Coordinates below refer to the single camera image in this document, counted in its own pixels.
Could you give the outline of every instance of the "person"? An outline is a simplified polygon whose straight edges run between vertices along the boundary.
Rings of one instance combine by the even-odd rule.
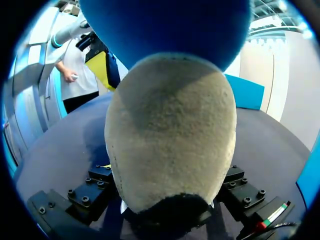
[[[63,59],[55,65],[61,73],[61,97],[68,114],[99,96],[97,78],[85,65],[89,47],[80,51],[76,47],[80,40],[80,36],[71,39]]]

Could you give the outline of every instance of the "cable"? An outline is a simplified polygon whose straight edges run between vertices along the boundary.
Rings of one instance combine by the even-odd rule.
[[[284,228],[284,227],[295,227],[297,226],[297,223],[295,222],[283,222],[283,223],[279,223],[277,225],[274,225],[273,227],[270,227],[270,228],[266,228],[266,229],[263,229],[261,231],[256,231],[256,232],[253,232],[251,234],[249,234],[248,236],[242,238],[241,240],[250,240],[250,239],[253,239],[253,238],[256,238],[262,234],[265,234],[269,231],[273,231],[275,229],[279,229],[279,228]]]

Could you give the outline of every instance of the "blue plush head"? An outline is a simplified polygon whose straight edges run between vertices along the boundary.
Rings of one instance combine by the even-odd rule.
[[[250,0],[81,0],[103,43],[130,69],[146,56],[196,55],[226,70],[244,44]]]

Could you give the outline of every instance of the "white t-shirt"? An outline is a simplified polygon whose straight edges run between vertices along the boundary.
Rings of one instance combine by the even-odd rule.
[[[71,83],[65,81],[61,74],[61,96],[62,100],[92,94],[98,91],[97,79],[95,74],[85,65],[86,54],[89,49],[80,51],[76,44],[80,38],[74,38],[70,41],[68,48],[62,60],[63,65],[76,72],[78,78]]]

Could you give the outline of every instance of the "yellow object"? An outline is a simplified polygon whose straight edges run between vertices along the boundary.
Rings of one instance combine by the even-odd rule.
[[[102,168],[111,168],[111,164],[109,165],[105,165],[105,166],[101,166]]]
[[[108,81],[108,74],[107,74],[108,63],[106,62],[106,53],[104,51],[100,52],[95,57],[91,58],[85,64],[107,89],[109,89],[110,91],[116,90],[114,87],[112,87],[109,84],[109,81]]]

